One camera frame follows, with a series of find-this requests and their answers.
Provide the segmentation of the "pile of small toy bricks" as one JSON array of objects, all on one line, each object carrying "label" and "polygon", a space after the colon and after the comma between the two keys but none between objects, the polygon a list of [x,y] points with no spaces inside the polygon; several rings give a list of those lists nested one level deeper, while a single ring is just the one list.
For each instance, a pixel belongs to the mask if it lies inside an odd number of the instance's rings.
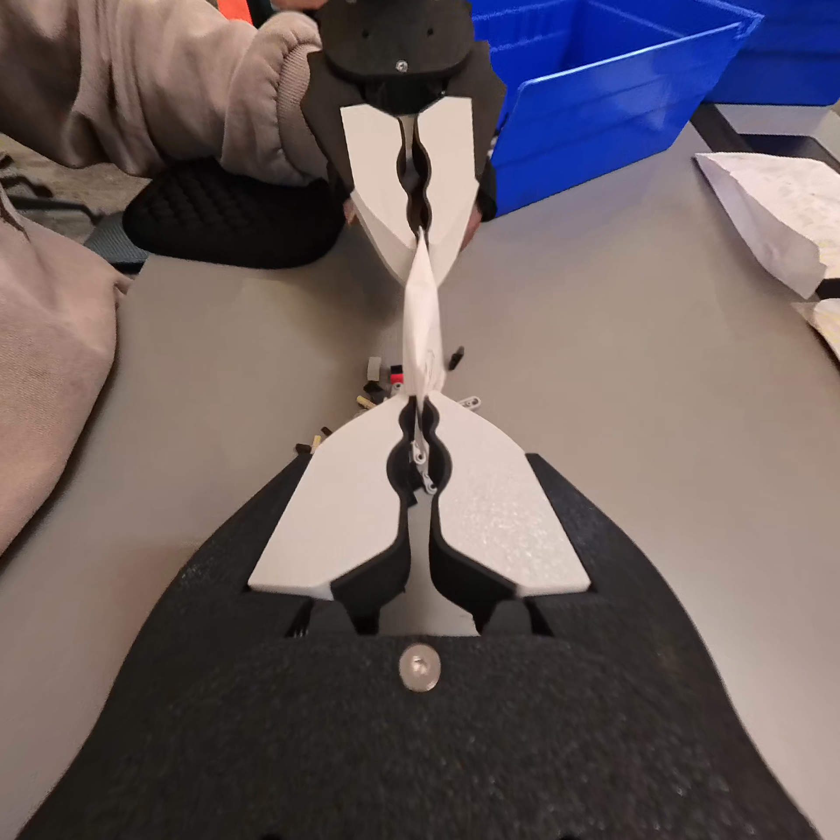
[{"label": "pile of small toy bricks", "polygon": [[[364,384],[364,393],[359,395],[356,401],[358,407],[361,409],[361,416],[366,411],[396,396],[404,389],[404,371],[401,364],[385,366],[381,358],[372,356],[368,360],[366,375],[367,382]],[[320,444],[332,433],[332,430],[328,427],[321,427],[309,444],[302,443],[295,445],[296,456],[313,455]],[[422,455],[423,453],[420,451],[418,445],[414,445],[411,458],[415,465],[416,477],[410,477],[407,482],[413,490],[423,487],[424,491],[429,496],[432,496],[436,493],[437,488],[428,472],[421,471],[420,469]]]}]

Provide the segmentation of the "blue plastic bin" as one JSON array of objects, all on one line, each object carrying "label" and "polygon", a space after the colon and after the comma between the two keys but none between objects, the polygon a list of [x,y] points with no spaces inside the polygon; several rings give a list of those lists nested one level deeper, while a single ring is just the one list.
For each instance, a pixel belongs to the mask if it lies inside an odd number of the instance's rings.
[{"label": "blue plastic bin", "polygon": [[507,87],[497,215],[666,151],[763,16],[714,1],[478,1]]},{"label": "blue plastic bin", "polygon": [[839,99],[838,1],[733,1],[763,17],[706,101],[832,107]]}]

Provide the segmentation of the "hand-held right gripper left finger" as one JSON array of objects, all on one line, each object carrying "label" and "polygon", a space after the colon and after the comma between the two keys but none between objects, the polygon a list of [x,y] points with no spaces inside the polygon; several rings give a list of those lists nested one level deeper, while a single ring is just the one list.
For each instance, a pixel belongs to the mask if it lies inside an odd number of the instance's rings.
[{"label": "hand-held right gripper left finger", "polygon": [[416,423],[416,398],[395,396],[306,459],[247,580],[252,592],[336,604],[358,634],[382,634],[382,611],[405,593],[412,568]]}]

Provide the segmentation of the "grey desk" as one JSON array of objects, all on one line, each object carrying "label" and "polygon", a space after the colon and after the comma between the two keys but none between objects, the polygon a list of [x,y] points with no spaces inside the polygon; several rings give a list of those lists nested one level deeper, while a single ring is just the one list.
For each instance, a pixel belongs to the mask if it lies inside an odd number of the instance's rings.
[{"label": "grey desk", "polygon": [[[838,368],[669,150],[483,225],[442,289],[447,380],[635,541],[767,764],[838,838]],[[86,740],[183,564],[400,348],[346,231],[258,271],[150,258],[56,494],[2,557],[2,838]]]}]

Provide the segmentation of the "white printed paper bag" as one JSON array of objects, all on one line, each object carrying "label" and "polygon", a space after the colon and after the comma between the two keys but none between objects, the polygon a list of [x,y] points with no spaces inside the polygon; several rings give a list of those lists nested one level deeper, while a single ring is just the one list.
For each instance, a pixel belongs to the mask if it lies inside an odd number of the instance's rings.
[{"label": "white printed paper bag", "polygon": [[698,153],[695,163],[753,256],[801,299],[839,277],[839,174],[811,159]]},{"label": "white printed paper bag", "polygon": [[444,352],[438,284],[434,278],[424,233],[404,287],[402,317],[404,387],[419,410],[434,392],[442,391],[448,368]]}]

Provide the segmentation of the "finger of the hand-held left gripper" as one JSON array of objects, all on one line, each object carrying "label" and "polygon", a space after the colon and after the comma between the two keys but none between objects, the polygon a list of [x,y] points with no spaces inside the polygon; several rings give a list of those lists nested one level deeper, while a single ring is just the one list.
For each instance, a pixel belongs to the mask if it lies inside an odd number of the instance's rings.
[{"label": "finger of the hand-held left gripper", "polygon": [[340,115],[354,211],[382,263],[405,286],[424,223],[419,174],[407,149],[414,119],[368,103],[343,107]]},{"label": "finger of the hand-held left gripper", "polygon": [[439,287],[459,255],[478,193],[471,99],[446,96],[421,111],[417,147],[426,167],[421,219]]}]

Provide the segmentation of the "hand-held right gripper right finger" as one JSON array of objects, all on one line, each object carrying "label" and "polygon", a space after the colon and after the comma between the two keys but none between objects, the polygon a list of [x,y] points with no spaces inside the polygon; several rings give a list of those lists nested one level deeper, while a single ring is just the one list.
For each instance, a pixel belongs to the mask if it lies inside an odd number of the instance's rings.
[{"label": "hand-held right gripper right finger", "polygon": [[592,580],[529,456],[490,421],[427,395],[428,471],[436,486],[432,583],[482,629],[502,602],[578,595]]}]

